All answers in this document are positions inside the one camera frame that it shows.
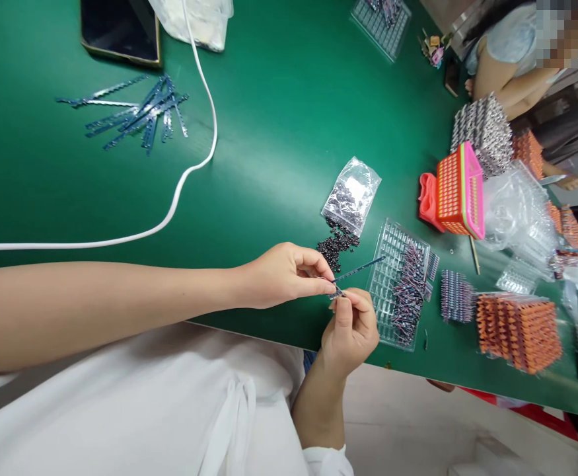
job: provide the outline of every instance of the light blue shirt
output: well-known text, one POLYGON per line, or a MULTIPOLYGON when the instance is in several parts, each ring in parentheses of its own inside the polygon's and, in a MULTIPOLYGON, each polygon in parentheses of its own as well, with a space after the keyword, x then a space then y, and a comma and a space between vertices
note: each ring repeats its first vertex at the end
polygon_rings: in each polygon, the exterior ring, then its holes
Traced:
MULTIPOLYGON (((478 71, 478 44, 487 38, 487 52, 503 63, 518 65, 514 77, 522 76, 536 67, 537 8, 535 3, 527 3, 512 10, 506 17, 487 30, 465 59, 467 72, 475 76, 478 71)), ((549 79, 553 83, 561 74, 549 79)))

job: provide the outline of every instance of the hand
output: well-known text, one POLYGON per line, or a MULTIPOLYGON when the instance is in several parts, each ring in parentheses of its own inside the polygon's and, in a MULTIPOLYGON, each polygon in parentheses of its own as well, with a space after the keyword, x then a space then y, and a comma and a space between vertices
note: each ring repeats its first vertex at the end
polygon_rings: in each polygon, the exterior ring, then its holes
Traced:
POLYGON ((556 185, 564 190, 577 190, 578 189, 578 176, 569 175, 566 178, 561 179, 556 185))
POLYGON ((360 289, 344 291, 331 303, 335 313, 322 336, 326 375, 345 379, 359 367, 379 343, 377 316, 370 294, 360 289))
POLYGON ((321 253, 292 243, 280 243, 236 269, 244 307, 265 309, 292 299, 336 291, 331 283, 335 276, 321 253))

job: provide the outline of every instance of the wooden stick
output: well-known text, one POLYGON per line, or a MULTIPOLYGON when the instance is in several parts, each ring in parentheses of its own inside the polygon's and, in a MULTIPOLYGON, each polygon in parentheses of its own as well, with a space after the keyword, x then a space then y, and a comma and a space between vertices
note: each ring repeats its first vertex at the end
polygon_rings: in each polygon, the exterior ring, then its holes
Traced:
POLYGON ((472 243, 472 253, 474 253, 474 263, 476 264, 476 272, 480 274, 480 263, 478 262, 478 253, 476 252, 476 246, 474 245, 474 238, 469 235, 469 241, 472 243))

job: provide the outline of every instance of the gray floor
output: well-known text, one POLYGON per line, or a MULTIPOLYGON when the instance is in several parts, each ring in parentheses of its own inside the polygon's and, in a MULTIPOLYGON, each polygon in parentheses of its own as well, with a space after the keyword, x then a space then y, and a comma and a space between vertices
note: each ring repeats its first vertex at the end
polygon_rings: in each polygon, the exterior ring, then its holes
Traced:
POLYGON ((445 476, 449 466, 473 460, 478 436, 493 436, 546 476, 578 475, 577 442, 463 390, 445 393, 392 370, 355 371, 344 418, 356 475, 445 476))

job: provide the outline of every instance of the white shirt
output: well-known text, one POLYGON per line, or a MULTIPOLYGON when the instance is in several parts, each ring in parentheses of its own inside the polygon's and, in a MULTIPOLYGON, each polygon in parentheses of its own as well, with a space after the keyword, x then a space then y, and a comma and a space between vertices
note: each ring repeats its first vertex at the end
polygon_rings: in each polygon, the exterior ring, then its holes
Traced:
POLYGON ((108 346, 0 410, 0 475, 353 475, 304 451, 301 350, 189 323, 108 346))

